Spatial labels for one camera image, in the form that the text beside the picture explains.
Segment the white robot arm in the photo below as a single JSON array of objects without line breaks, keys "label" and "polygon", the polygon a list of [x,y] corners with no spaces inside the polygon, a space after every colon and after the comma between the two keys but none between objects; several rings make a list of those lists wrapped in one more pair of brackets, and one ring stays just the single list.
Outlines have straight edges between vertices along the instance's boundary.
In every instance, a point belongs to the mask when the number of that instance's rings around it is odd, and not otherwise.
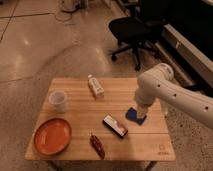
[{"label": "white robot arm", "polygon": [[149,107],[159,98],[213,130],[213,98],[180,87],[171,82],[173,78],[174,71],[166,63],[141,73],[135,91],[137,105]]}]

